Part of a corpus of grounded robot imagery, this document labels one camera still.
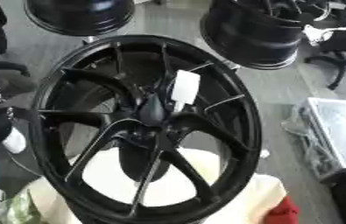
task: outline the tiled floor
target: tiled floor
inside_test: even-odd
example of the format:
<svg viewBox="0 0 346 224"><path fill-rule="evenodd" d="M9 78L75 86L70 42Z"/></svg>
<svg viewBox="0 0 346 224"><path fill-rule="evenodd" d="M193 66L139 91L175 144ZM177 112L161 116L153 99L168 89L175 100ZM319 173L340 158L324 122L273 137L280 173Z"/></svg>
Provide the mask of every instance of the tiled floor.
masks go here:
<svg viewBox="0 0 346 224"><path fill-rule="evenodd" d="M36 27L25 16L21 0L1 2L9 18L5 29L10 41L10 49L3 58L26 64L35 81L43 79L54 63L81 45L80 38L52 34ZM163 35L211 51L199 32L199 20L207 8L208 0L167 0L167 5L163 6L141 4L131 22L117 33ZM260 162L258 171L282 179L301 210L300 223L338 224L341 222L328 189L316 181L302 162L300 142L285 133L280 126L289 116L292 105L309 96L346 99L346 79L336 91L326 88L334 72L333 68L302 62L310 51L309 47L303 45L297 61L282 70L258 71L242 68L237 75L258 104L264 127L264 148L271 152L269 158ZM26 106L31 99L31 94L22 95L15 99L15 103ZM37 169L29 154L24 153L17 159ZM13 194L32 179L34 177L13 165L5 152L0 150L1 187Z"/></svg>

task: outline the white cloth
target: white cloth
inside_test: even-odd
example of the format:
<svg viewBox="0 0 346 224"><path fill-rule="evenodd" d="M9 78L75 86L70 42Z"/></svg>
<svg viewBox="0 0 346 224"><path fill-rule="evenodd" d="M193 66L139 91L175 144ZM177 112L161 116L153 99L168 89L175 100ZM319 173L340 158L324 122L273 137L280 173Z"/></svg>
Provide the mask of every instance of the white cloth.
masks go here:
<svg viewBox="0 0 346 224"><path fill-rule="evenodd" d="M204 150L182 149L180 152L207 182L212 184L217 180L220 169L217 155ZM96 154L88 163L83 178L99 193L125 203L131 203L137 190L135 183L126 177L120 168L117 149L100 151ZM30 190L33 202L46 222L80 224L68 209L65 200L44 178L31 183L25 190ZM162 179L149 185L144 203L149 207L164 206L179 203L193 196L195 196L193 184L171 167ZM286 190L277 178L255 174L235 199L204 223L257 224L285 196Z"/></svg>

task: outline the chair wheel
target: chair wheel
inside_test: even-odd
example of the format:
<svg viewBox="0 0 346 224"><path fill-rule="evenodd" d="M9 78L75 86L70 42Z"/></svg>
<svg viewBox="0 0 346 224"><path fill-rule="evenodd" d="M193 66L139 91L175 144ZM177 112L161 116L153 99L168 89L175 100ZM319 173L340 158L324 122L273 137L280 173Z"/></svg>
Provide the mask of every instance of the chair wheel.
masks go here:
<svg viewBox="0 0 346 224"><path fill-rule="evenodd" d="M330 90L335 90L338 86L339 86L339 85L332 85L332 84L330 84L330 85L328 86L328 88L329 88Z"/></svg>

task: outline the black spoke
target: black spoke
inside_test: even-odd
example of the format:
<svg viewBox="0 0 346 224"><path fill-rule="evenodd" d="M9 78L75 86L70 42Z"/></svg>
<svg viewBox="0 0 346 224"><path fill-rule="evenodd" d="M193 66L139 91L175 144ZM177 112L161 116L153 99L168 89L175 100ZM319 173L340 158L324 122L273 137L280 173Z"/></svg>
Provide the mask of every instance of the black spoke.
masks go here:
<svg viewBox="0 0 346 224"><path fill-rule="evenodd" d="M346 60L346 57L344 57L344 54L342 54L342 52L334 52L334 54L339 60Z"/></svg>
<svg viewBox="0 0 346 224"><path fill-rule="evenodd" d="M171 65L170 57L168 56L168 53L167 53L166 44L162 45L162 59L163 59L163 63L166 70L165 77L173 77L173 68Z"/></svg>
<svg viewBox="0 0 346 224"><path fill-rule="evenodd" d="M32 110L28 108L18 108L12 107L13 117L17 119L26 120L27 122L32 122Z"/></svg>
<svg viewBox="0 0 346 224"><path fill-rule="evenodd" d="M195 66L195 67L189 68L188 72L191 72L191 73L197 72L197 70L200 70L200 69L202 69L204 67L208 67L208 66L212 66L212 65L214 65L214 63L212 63L210 61L207 61L207 62L205 62L205 63L203 63L203 64L201 64L199 66Z"/></svg>
<svg viewBox="0 0 346 224"><path fill-rule="evenodd" d="M200 200L206 202L217 200L207 181L177 150L165 151L162 159L170 162L193 183Z"/></svg>
<svg viewBox="0 0 346 224"><path fill-rule="evenodd" d="M43 151L37 151L35 154L40 153L44 157L47 157L47 160L50 163L55 163L55 171L59 173L62 177L67 174L67 171L70 169L70 164L67 161L67 157L64 153L64 149L60 140L60 132L56 128L54 122L46 119L39 113L31 113L31 128L33 129L34 137L32 140L32 146L42 146L50 150L48 153Z"/></svg>
<svg viewBox="0 0 346 224"><path fill-rule="evenodd" d="M158 149L158 145L156 144L155 149L151 154L150 161L145 167L142 178L140 179L139 187L133 199L129 216L137 215L138 209L143 206L142 204L144 202L146 189L148 188L148 185L150 184L153 175L155 174L156 170L158 170L158 167L160 165L160 156L161 151Z"/></svg>
<svg viewBox="0 0 346 224"><path fill-rule="evenodd" d="M251 152L251 149L246 147L230 133L218 128L213 123L197 114L181 113L174 115L172 118L170 118L168 123L171 124L171 128L173 129L170 131L170 133L181 132L184 133L184 135L187 135L193 131L200 131L218 138L229 146L229 148L232 150L232 156L234 158L244 158L248 152ZM179 140L181 141L183 137L185 136L180 135Z"/></svg>
<svg viewBox="0 0 346 224"><path fill-rule="evenodd" d="M131 115L131 112L116 109L116 111L111 113L106 113L105 115L109 117L109 122L112 123L112 122L116 122L116 121L128 118Z"/></svg>
<svg viewBox="0 0 346 224"><path fill-rule="evenodd" d="M133 108L136 105L137 96L132 94L131 90L118 79L110 78L108 75L96 71L74 68L64 68L62 71L65 73L64 79L67 81L91 81L119 95L120 103L124 106Z"/></svg>
<svg viewBox="0 0 346 224"><path fill-rule="evenodd" d="M56 124L81 123L97 128L104 125L103 113L48 109L40 109L39 113L46 119L53 120Z"/></svg>
<svg viewBox="0 0 346 224"><path fill-rule="evenodd" d="M219 101L217 103L214 103L210 106L207 106L205 109L204 109L204 114L205 115L209 115L210 113L214 112L217 108L219 108L220 106L222 105L226 105L226 104L230 104L232 102L235 102L237 100L240 100L244 98L244 94L240 94L240 95L236 95L236 96L233 96L233 97L230 97L229 99L227 100L224 100L224 101Z"/></svg>
<svg viewBox="0 0 346 224"><path fill-rule="evenodd" d="M123 132L131 127L141 126L141 122L132 119L123 119L113 122L109 127L101 129L87 145L86 149L76 159L72 168L67 173L65 180L70 180L73 176L79 177L88 161L106 144L120 138Z"/></svg>
<svg viewBox="0 0 346 224"><path fill-rule="evenodd" d="M126 72L124 71L124 57L122 55L122 51L119 48L119 43L114 44L114 51L116 53L116 62L117 62L117 72L118 72L118 79L122 79L125 77Z"/></svg>

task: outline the black wheel rim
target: black wheel rim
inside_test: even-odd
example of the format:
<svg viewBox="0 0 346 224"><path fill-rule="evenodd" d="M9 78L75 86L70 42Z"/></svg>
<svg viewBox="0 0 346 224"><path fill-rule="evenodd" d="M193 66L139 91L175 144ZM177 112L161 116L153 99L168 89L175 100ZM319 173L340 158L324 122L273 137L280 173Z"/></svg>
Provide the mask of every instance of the black wheel rim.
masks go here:
<svg viewBox="0 0 346 224"><path fill-rule="evenodd" d="M158 66L153 66L160 69L159 73L155 73L156 78L145 78L141 75L138 77L129 69L130 63L144 58L144 55L148 55L153 64L159 62ZM109 63L116 71L112 76L111 72L107 71L107 66L104 66ZM142 64L141 67L149 67L145 60L139 63ZM146 96L155 92L152 88L155 83L170 83L177 69L192 70L201 75L201 86L206 89L200 89L200 100L196 101L194 107L187 108L186 112L168 116L159 126L144 125L133 111L139 111L144 99L149 101ZM167 77L168 82L163 82L164 78L160 79L161 77ZM112 120L113 125L104 123L100 114L76 111L78 108L74 105L84 93L79 91L79 88L72 92L65 91L80 80L87 80L94 85L85 90L87 93L90 89L95 91L95 86L102 84L98 89L107 89L107 94L100 94L104 100L112 97L109 93L119 96L119 109L109 115L118 117ZM161 99L166 98L163 96L165 91L157 93ZM60 95L66 95L62 96L66 100L60 100ZM215 103L238 95L244 97L238 97L239 100L225 105L228 109L204 113L207 106L215 106ZM200 221L239 194L257 167L261 148L261 124L255 103L244 84L234 72L209 53L170 38L132 35L105 38L85 45L65 57L49 73L39 88L32 107L37 113L33 117L31 140L35 156L46 178L70 205L76 207L75 211L81 211L103 223L163 224ZM236 122L231 121L233 116L237 119ZM154 150L150 152L154 159L152 161L160 159L178 168L192 181L197 196L171 206L144 207L138 198L149 183L149 175L143 176L148 178L140 179L137 196L130 205L101 195L81 180L80 174L84 168L83 163L78 162L81 159L71 166L65 157L57 127L66 122L97 127L99 134L102 134L94 139L94 144L88 145L89 150L85 151L90 152L89 154L83 152L80 155L84 161L90 159L112 138L127 140L131 135L128 130L139 129L142 135L145 132L152 133L148 142L141 142L147 146L153 145ZM232 157L227 161L222 176L212 186L204 183L193 167L174 150L182 137L195 130L218 138L232 151ZM156 147L156 143L163 143L163 146ZM152 163L147 163L147 167L151 170Z"/></svg>
<svg viewBox="0 0 346 224"><path fill-rule="evenodd" d="M291 65L301 39L299 20L267 15L252 1L212 1L200 28L207 44L224 58L262 70Z"/></svg>
<svg viewBox="0 0 346 224"><path fill-rule="evenodd" d="M84 37L113 32L131 21L135 10L133 1L112 2L104 5L118 5L117 8L102 10L106 7L98 5L101 1L71 3L72 7L67 7L65 1L41 3L32 0L25 0L24 7L27 17L40 28L63 35Z"/></svg>

